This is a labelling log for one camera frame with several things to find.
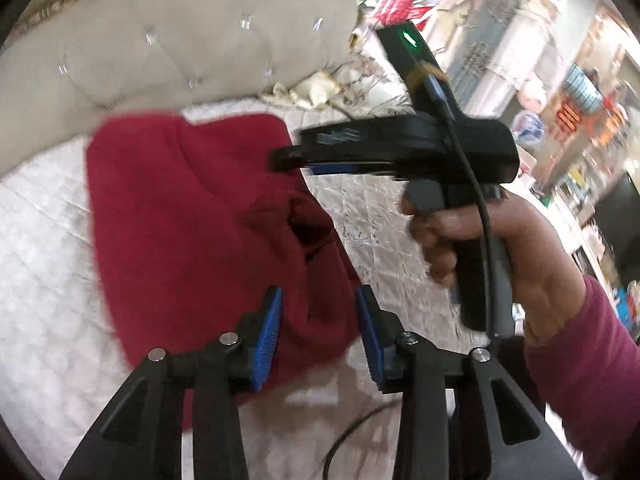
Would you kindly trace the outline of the magenta sleeved right forearm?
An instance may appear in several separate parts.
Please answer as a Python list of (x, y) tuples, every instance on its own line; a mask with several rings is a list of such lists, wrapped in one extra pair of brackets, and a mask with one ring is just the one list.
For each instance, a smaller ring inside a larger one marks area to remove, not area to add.
[(525, 359), (588, 470), (612, 476), (639, 456), (639, 348), (600, 284), (590, 276), (584, 282), (577, 315), (546, 344), (526, 346)]

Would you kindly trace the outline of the right hand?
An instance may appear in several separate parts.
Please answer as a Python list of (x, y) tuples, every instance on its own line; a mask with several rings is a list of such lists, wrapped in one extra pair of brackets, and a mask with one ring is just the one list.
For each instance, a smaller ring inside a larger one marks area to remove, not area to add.
[[(525, 342), (543, 347), (578, 315), (586, 298), (584, 278), (551, 223), (527, 200), (502, 191), (487, 209), (492, 232), (503, 240), (511, 260), (513, 299), (525, 311)], [(452, 244), (482, 236), (477, 208), (424, 216), (405, 195), (401, 211), (411, 217), (409, 233), (430, 265), (432, 280), (444, 287), (454, 286), (457, 256)]]

